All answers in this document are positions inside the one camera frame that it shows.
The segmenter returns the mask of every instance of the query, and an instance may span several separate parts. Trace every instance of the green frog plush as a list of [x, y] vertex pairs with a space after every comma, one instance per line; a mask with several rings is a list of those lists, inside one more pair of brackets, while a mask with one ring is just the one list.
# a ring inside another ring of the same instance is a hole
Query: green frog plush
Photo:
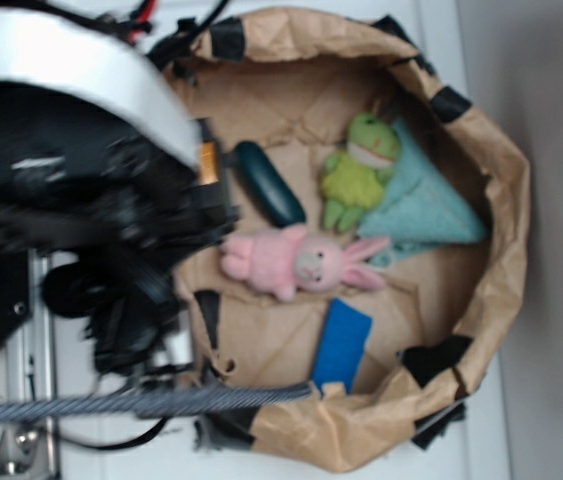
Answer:
[[381, 203], [400, 153], [401, 142], [390, 125], [371, 113], [356, 115], [348, 128], [346, 149], [325, 162], [323, 227], [347, 232]]

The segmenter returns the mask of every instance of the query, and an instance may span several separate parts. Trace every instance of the teal towel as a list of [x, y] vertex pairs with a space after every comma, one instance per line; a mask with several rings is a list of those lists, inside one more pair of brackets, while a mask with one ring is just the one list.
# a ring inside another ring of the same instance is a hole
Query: teal towel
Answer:
[[441, 245], [483, 240], [488, 230], [419, 147], [405, 121], [397, 118], [392, 128], [401, 139], [401, 156], [383, 202], [361, 219], [358, 231], [362, 238], [388, 235], [392, 247], [371, 263], [385, 266]]

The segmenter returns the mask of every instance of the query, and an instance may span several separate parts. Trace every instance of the metal bracket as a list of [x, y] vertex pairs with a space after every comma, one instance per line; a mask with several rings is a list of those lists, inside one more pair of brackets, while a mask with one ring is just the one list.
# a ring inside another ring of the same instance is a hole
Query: metal bracket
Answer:
[[8, 427], [0, 441], [0, 479], [49, 480], [47, 435], [36, 430]]
[[[54, 319], [40, 291], [41, 280], [50, 268], [49, 258], [32, 257], [30, 295], [33, 318], [7, 344], [8, 397], [12, 401], [56, 397]], [[0, 479], [59, 478], [56, 432], [56, 421], [52, 419], [44, 422], [42, 431], [7, 427], [0, 441]]]

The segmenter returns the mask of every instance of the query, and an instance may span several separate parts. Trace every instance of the pink bunny plush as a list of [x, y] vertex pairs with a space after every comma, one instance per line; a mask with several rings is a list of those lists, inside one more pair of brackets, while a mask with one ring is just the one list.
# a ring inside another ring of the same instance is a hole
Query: pink bunny plush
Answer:
[[297, 288], [325, 292], [343, 282], [378, 290], [385, 286], [363, 260], [386, 248], [388, 237], [359, 240], [345, 250], [327, 237], [308, 235], [303, 224], [254, 235], [230, 235], [221, 245], [221, 268], [261, 293], [291, 302]]

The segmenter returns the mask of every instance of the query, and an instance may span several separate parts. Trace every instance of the brown paper bag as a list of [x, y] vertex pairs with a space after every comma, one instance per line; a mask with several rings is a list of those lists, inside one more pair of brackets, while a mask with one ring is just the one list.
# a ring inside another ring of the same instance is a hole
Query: brown paper bag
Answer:
[[[279, 304], [223, 276], [216, 249], [177, 272], [198, 352], [229, 385], [308, 380], [334, 297], [373, 317], [351, 395], [328, 385], [324, 398], [315, 393], [216, 417], [215, 426], [228, 426], [253, 450], [331, 471], [359, 467], [420, 435], [432, 414], [452, 411], [478, 388], [520, 308], [528, 162], [482, 112], [441, 83], [389, 17], [371, 26], [312, 10], [256, 11], [214, 25], [181, 66], [185, 78], [170, 73], [169, 80], [190, 111], [211, 119], [228, 150], [242, 140], [266, 147], [312, 231], [319, 229], [318, 178], [327, 153], [359, 111], [389, 115], [395, 108], [491, 224], [482, 244], [448, 246], [390, 267], [387, 288], [376, 293], [339, 287]], [[235, 181], [232, 190], [242, 214], [238, 230], [268, 226]], [[213, 322], [197, 303], [201, 291], [217, 292]]]

